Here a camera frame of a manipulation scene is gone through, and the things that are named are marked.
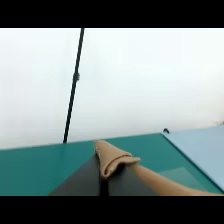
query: tan fabric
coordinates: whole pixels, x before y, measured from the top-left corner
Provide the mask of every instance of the tan fabric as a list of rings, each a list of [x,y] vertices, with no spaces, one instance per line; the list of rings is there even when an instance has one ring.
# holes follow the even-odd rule
[[[121,163],[132,164],[140,161],[140,158],[134,158],[131,153],[123,151],[104,140],[96,140],[94,143],[95,152],[100,160],[100,172],[103,178],[108,178]]]

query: white wall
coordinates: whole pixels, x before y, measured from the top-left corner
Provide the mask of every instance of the white wall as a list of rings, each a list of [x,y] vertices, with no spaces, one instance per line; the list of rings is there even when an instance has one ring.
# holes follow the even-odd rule
[[[69,141],[224,120],[224,29],[86,29]]]
[[[80,29],[0,29],[0,149],[62,143]]]

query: black bar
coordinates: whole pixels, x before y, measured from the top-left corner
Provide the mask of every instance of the black bar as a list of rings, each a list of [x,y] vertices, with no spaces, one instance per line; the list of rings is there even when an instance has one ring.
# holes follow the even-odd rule
[[[77,57],[76,57],[75,72],[74,72],[74,75],[73,75],[72,89],[71,89],[71,95],[70,95],[70,101],[69,101],[69,107],[68,107],[68,114],[67,114],[67,120],[66,120],[66,126],[65,126],[64,140],[63,140],[64,144],[67,143],[68,131],[69,131],[69,126],[70,126],[71,114],[72,114],[73,101],[74,101],[74,96],[75,96],[76,82],[79,78],[79,61],[80,61],[80,56],[81,56],[81,51],[82,51],[82,42],[83,42],[84,30],[85,30],[85,28],[81,28],[80,36],[79,36],[79,45],[78,45],[78,52],[77,52]]]

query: light blue surface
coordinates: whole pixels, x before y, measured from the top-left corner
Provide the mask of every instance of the light blue surface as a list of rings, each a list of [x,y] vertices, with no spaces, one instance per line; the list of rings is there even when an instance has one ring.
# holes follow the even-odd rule
[[[224,127],[164,133],[179,150],[224,190]]]

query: green table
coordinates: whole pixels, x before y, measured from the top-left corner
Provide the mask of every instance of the green table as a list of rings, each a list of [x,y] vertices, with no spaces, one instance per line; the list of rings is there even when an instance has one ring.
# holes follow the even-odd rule
[[[106,139],[141,164],[189,187],[221,191],[162,134]],[[94,153],[93,142],[0,151],[0,195],[47,195]]]

